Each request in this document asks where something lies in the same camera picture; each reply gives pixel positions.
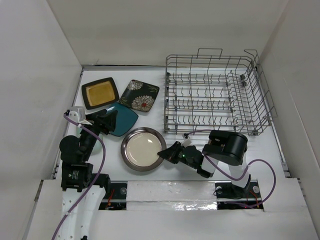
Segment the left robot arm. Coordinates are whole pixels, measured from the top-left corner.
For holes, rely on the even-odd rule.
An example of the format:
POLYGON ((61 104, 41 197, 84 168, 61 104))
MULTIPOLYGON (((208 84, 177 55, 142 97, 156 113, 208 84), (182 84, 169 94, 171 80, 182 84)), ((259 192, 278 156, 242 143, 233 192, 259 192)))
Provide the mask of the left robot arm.
POLYGON ((83 107, 68 109, 63 117, 79 128, 80 135, 67 135, 59 144, 62 217, 52 239, 88 240, 94 218, 104 198, 111 194, 111 180, 102 173, 106 146, 100 134, 116 128, 118 111, 105 109, 85 114, 83 107))

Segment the round cream plate metallic rim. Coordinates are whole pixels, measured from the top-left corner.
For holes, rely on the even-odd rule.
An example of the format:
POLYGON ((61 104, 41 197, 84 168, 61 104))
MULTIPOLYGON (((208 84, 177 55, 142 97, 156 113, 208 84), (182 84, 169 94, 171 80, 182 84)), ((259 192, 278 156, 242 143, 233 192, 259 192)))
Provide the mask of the round cream plate metallic rim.
POLYGON ((150 127, 138 127, 122 140, 120 153, 132 170, 149 172, 159 167, 164 159, 158 155, 167 148, 162 134, 150 127))

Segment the square teal plate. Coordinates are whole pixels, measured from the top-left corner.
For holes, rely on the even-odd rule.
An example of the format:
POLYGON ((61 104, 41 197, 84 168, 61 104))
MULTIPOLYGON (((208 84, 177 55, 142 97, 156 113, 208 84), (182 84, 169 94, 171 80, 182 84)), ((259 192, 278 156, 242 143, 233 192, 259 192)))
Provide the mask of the square teal plate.
POLYGON ((115 130, 108 132, 116 137, 125 135, 135 125, 139 117, 133 110, 117 102, 112 103, 104 110, 106 113, 117 111, 115 130))

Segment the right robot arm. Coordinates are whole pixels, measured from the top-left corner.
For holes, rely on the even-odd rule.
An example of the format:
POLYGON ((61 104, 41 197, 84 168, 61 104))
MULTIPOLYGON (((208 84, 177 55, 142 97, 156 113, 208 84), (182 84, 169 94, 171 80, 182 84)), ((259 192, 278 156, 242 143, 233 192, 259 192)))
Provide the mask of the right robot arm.
POLYGON ((171 147, 161 150, 157 155, 172 164, 183 163, 196 170, 200 176, 208 179, 214 174, 203 169, 204 161, 208 161, 215 169, 218 163, 228 165, 230 174, 220 172, 231 180, 226 190, 222 188, 215 191, 216 194, 226 194, 227 199, 239 200, 244 198, 249 191, 251 175, 248 173, 249 166, 244 160, 248 150, 248 138, 242 133, 211 130, 208 143, 201 151, 191 144, 190 135, 197 131, 183 134, 184 141, 176 141, 171 147))

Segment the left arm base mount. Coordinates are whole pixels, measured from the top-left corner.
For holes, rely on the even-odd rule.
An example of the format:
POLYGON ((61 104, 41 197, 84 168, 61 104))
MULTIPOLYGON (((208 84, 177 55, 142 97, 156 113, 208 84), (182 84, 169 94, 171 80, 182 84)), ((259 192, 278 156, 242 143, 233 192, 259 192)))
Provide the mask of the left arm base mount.
POLYGON ((99 210, 122 211, 127 209, 127 181, 112 181, 110 191, 103 197, 99 210))

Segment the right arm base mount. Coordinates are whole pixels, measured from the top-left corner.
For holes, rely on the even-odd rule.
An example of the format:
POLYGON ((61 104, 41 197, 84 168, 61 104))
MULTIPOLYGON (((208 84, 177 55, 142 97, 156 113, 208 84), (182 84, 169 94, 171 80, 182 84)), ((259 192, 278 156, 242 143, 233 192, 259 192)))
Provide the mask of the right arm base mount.
POLYGON ((213 194, 218 210, 264 209, 257 180, 252 180, 247 189, 234 186, 230 181, 215 182, 213 194))

